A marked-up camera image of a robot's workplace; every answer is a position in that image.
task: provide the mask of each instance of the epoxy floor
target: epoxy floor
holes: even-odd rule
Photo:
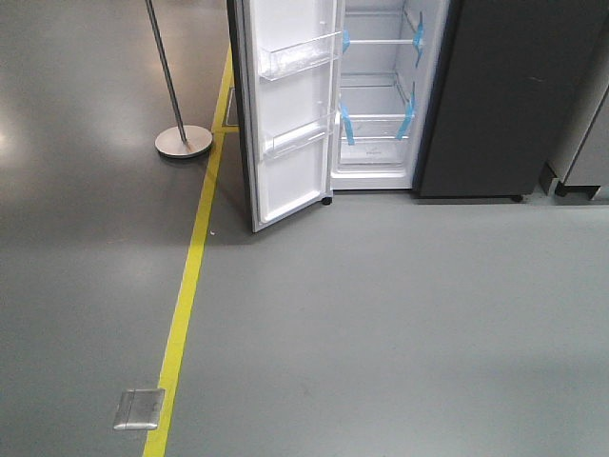
[[[222,1],[156,2],[208,126]],[[0,455],[138,456],[205,160],[173,125],[144,2],[0,0]],[[249,232],[226,139],[170,457],[609,455],[609,207],[344,192]]]
[[[250,235],[240,167],[168,456],[609,455],[609,208],[343,192]]]
[[[185,121],[209,127],[221,0],[155,2]],[[111,429],[156,387],[206,159],[175,125],[144,1],[0,0],[0,456],[138,456]]]

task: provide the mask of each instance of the refrigerator shelf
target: refrigerator shelf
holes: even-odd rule
[[[328,138],[332,133],[334,118],[335,113],[331,113],[288,132],[269,135],[265,141],[265,159],[277,159]]]
[[[400,165],[405,160],[408,137],[398,140],[396,132],[404,116],[351,116],[353,139],[349,144],[343,124],[340,165]]]
[[[405,162],[408,132],[398,138],[408,110],[396,73],[345,74],[341,103],[348,108],[352,137],[342,122],[338,164],[399,166]]]
[[[279,50],[259,52],[259,74],[267,81],[277,81],[301,71],[314,69],[341,56],[343,33],[336,31]]]

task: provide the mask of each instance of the stand base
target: stand base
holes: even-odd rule
[[[177,127],[165,130],[156,137],[154,146],[161,155],[174,159],[187,159],[207,152],[211,148],[213,136],[203,127],[184,126],[187,142],[182,143]]]

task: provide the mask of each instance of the appliance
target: appliance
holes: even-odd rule
[[[609,187],[609,20],[578,89],[571,116],[548,165],[560,180],[556,193],[585,187],[591,196]]]
[[[258,231],[339,189],[530,192],[608,0],[227,5]]]

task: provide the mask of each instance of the yellow painted stripe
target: yellow painted stripe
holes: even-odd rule
[[[203,263],[205,254],[211,205],[216,191],[218,172],[222,160],[222,149],[227,133],[225,130],[226,128],[222,127],[222,123],[226,116],[226,103],[231,84],[232,59],[230,49],[228,49],[224,75],[220,86],[220,94],[218,96],[212,125],[214,144],[207,163],[206,176],[203,182],[203,190],[201,192],[194,228],[192,230],[190,247],[188,248],[182,285],[173,313],[173,321],[171,322],[171,329],[169,330],[169,337],[167,339],[165,358],[163,359],[163,367],[161,368],[161,375],[159,376],[159,388],[165,390],[165,400],[163,401],[163,408],[161,409],[161,420],[159,422],[159,427],[156,430],[150,431],[147,435],[146,444],[144,446],[144,457],[164,457],[167,449],[167,439],[171,429],[173,406],[180,381],[184,349],[186,347],[188,324],[197,291],[197,284],[199,282],[201,264]]]

